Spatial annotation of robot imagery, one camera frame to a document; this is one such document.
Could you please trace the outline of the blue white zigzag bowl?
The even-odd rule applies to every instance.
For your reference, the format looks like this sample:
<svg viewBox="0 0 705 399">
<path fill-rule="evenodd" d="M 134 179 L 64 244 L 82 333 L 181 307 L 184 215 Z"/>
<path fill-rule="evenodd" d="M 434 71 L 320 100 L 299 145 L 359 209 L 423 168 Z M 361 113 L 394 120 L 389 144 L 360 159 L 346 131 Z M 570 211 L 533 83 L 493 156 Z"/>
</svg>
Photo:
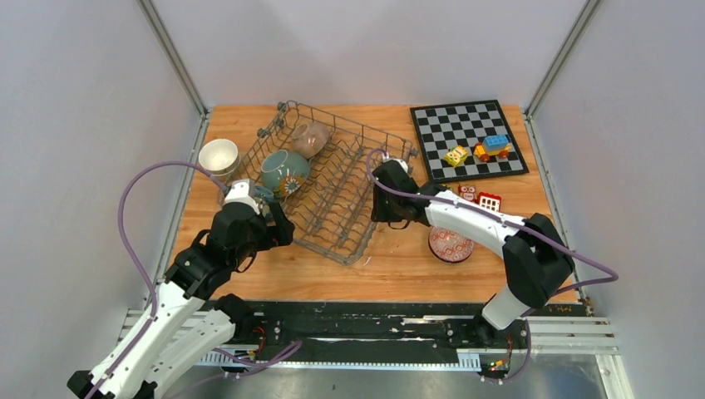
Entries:
<svg viewBox="0 0 705 399">
<path fill-rule="evenodd" d="M 442 262 L 459 264 L 472 255 L 475 242 L 449 229 L 434 227 L 428 235 L 428 246 Z"/>
</svg>

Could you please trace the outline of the teal bowl with orange flower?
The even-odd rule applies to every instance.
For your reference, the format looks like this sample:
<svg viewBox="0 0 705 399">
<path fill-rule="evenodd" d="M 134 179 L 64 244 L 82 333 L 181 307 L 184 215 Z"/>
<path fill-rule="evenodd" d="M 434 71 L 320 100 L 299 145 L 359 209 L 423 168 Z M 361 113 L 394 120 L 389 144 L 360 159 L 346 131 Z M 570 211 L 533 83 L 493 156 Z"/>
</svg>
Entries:
<svg viewBox="0 0 705 399">
<path fill-rule="evenodd" d="M 297 191 L 311 173 L 307 159 L 291 150 L 276 150 L 269 154 L 260 168 L 263 187 L 271 190 L 275 199 L 283 199 Z"/>
</svg>

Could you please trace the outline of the beige bowl with flower sprig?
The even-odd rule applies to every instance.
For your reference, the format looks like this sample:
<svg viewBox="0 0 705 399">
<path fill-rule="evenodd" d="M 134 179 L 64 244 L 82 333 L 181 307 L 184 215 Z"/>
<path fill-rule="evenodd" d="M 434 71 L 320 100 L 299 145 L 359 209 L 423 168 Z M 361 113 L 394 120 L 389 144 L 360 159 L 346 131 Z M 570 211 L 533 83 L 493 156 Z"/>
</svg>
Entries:
<svg viewBox="0 0 705 399">
<path fill-rule="evenodd" d="M 214 174 L 223 174 L 239 165 L 239 148 L 231 140 L 215 139 L 206 143 L 198 154 L 201 167 Z"/>
</svg>

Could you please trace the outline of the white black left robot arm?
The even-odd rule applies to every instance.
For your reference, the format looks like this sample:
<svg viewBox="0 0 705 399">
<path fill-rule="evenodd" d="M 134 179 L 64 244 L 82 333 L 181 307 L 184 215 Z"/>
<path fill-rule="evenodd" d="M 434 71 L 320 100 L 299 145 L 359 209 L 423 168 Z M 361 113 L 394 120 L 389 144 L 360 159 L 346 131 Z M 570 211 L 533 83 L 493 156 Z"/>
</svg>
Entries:
<svg viewBox="0 0 705 399">
<path fill-rule="evenodd" d="M 174 335 L 233 273 L 246 271 L 259 252 L 293 242 L 294 225 L 280 203 L 267 207 L 269 218 L 255 204 L 225 204 L 210 228 L 175 256 L 151 310 L 103 362 L 74 372 L 68 389 L 78 398 L 161 398 L 210 350 L 229 340 L 247 342 L 254 335 L 254 311 L 234 294 L 221 297 L 184 335 Z"/>
</svg>

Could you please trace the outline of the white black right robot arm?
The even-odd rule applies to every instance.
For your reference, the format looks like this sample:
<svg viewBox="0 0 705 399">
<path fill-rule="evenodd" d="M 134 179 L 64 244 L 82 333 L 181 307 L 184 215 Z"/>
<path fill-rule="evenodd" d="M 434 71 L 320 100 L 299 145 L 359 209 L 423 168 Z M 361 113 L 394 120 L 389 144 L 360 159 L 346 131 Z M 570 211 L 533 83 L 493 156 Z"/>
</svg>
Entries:
<svg viewBox="0 0 705 399">
<path fill-rule="evenodd" d="M 508 326 L 531 309 L 542 308 L 574 272 L 553 222 L 503 214 L 463 199 L 442 185 L 418 185 L 402 162 L 389 159 L 370 169 L 375 184 L 376 221 L 416 222 L 447 229 L 496 254 L 504 262 L 506 284 L 483 306 L 475 324 L 479 343 L 495 347 Z"/>
</svg>

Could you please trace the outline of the dark blue floral bowl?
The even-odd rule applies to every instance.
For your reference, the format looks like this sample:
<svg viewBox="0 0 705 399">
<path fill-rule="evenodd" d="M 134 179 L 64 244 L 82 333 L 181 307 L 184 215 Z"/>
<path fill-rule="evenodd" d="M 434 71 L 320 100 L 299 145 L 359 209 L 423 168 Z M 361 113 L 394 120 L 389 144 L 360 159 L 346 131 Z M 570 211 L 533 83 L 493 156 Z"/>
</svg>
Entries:
<svg viewBox="0 0 705 399">
<path fill-rule="evenodd" d="M 276 200 L 272 190 L 259 185 L 255 187 L 254 196 L 265 203 L 274 202 Z"/>
</svg>

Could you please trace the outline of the red owl toy block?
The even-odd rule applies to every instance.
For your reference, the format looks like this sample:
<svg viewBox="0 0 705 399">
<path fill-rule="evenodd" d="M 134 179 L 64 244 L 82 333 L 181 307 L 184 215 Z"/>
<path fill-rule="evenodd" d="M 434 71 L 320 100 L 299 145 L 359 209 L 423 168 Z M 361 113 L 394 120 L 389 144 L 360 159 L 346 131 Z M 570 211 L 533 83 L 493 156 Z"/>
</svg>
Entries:
<svg viewBox="0 0 705 399">
<path fill-rule="evenodd" d="M 462 199 L 470 201 L 472 203 L 477 202 L 477 191 L 476 187 L 473 185 L 458 185 L 458 195 L 462 197 Z"/>
</svg>

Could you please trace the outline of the yellow owl toy block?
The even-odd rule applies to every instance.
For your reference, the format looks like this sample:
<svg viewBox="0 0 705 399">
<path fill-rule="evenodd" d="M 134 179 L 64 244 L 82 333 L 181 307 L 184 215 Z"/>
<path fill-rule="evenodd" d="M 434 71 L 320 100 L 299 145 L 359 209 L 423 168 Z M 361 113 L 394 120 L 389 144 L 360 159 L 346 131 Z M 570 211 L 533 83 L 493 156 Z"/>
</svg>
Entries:
<svg viewBox="0 0 705 399">
<path fill-rule="evenodd" d="M 442 159 L 449 166 L 456 168 L 457 166 L 462 165 L 466 161 L 468 155 L 468 150 L 464 146 L 458 145 L 452 150 L 446 152 Z"/>
</svg>

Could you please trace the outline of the black white chessboard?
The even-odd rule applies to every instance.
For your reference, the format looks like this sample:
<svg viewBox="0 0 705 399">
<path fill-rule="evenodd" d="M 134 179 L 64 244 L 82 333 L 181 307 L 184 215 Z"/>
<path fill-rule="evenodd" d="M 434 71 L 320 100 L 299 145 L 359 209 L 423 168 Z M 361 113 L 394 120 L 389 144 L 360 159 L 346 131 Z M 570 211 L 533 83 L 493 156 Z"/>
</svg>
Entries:
<svg viewBox="0 0 705 399">
<path fill-rule="evenodd" d="M 529 172 L 497 100 L 415 106 L 410 109 L 410 113 L 430 181 L 448 183 Z M 482 162 L 473 155 L 475 145 L 489 135 L 509 136 L 511 149 L 507 159 L 492 157 L 489 162 Z M 458 145 L 464 146 L 469 155 L 462 165 L 453 168 L 442 158 Z"/>
</svg>

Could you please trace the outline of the red toy house block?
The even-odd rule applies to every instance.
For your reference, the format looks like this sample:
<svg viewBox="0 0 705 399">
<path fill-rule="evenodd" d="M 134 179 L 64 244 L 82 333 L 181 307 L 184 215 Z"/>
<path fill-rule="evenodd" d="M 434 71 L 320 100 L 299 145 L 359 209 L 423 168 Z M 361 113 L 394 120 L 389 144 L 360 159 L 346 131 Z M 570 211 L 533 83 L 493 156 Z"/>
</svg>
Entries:
<svg viewBox="0 0 705 399">
<path fill-rule="evenodd" d="M 499 195 L 480 192 L 477 195 L 476 202 L 480 207 L 492 210 L 494 212 L 500 212 L 502 198 Z"/>
</svg>

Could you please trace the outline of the toy brick car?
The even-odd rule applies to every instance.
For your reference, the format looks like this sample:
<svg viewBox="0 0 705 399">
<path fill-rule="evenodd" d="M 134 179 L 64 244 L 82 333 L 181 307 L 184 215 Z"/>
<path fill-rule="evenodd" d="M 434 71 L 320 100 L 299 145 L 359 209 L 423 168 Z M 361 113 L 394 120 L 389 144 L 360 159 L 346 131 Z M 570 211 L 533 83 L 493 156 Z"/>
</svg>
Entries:
<svg viewBox="0 0 705 399">
<path fill-rule="evenodd" d="M 475 145 L 473 155 L 482 162 L 489 162 L 492 157 L 507 159 L 510 149 L 508 135 L 489 135 Z"/>
</svg>

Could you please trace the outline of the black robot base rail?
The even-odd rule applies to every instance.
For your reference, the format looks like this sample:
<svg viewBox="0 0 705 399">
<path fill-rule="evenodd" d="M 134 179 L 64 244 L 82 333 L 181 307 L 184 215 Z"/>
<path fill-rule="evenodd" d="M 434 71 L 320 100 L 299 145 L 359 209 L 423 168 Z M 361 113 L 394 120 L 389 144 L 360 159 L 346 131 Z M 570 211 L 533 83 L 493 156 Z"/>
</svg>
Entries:
<svg viewBox="0 0 705 399">
<path fill-rule="evenodd" d="M 443 367 L 457 364 L 460 352 L 521 354 L 544 322 L 584 315 L 579 304 L 548 305 L 490 339 L 472 330 L 479 303 L 251 301 L 249 307 L 249 330 L 238 328 L 225 347 L 252 348 L 269 360 L 300 341 L 293 362 L 389 367 Z"/>
</svg>

